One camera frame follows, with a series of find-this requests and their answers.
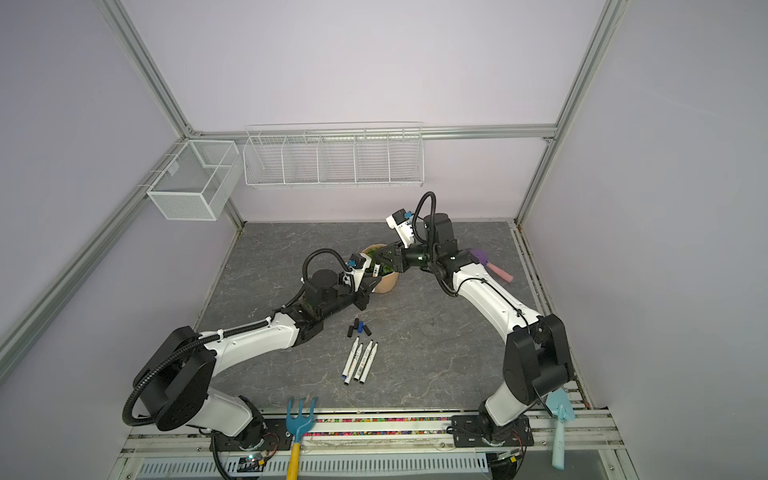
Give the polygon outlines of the white whiteboard marker blue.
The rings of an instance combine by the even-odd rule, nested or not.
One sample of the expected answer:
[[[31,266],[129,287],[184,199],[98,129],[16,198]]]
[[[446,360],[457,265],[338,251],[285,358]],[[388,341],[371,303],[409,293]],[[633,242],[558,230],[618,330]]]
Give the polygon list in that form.
[[[346,380],[348,378],[348,376],[350,375],[351,369],[353,367],[353,363],[354,363],[354,361],[356,359],[356,355],[358,354],[359,345],[360,345],[360,337],[356,337],[354,339],[353,345],[351,347],[351,350],[350,350],[349,355],[347,357],[347,360],[345,362],[344,369],[342,371],[342,378],[344,380]]]

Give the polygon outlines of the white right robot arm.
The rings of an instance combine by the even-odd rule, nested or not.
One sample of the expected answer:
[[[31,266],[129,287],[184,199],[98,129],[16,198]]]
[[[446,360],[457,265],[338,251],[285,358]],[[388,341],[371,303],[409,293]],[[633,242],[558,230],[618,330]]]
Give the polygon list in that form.
[[[500,430],[575,379],[565,324],[496,281],[472,250],[459,247],[451,219],[436,206],[436,194],[428,191],[415,211],[390,214],[386,223],[398,240],[377,250],[374,261],[398,273],[417,268],[431,274],[445,294],[467,300],[500,335],[503,380],[480,408],[487,428]]]

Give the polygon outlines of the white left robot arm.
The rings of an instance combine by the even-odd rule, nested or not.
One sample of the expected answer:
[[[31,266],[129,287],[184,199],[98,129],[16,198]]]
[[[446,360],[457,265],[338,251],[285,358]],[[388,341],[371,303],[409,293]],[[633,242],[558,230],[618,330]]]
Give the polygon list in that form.
[[[333,249],[318,249],[302,264],[300,291],[267,318],[203,333],[174,330],[135,377],[123,422],[160,431],[191,426],[229,437],[260,430],[259,410],[244,397],[211,388],[211,380],[251,358],[308,342],[328,317],[350,305],[365,309],[379,282],[367,272],[371,263],[363,253],[343,259]]]

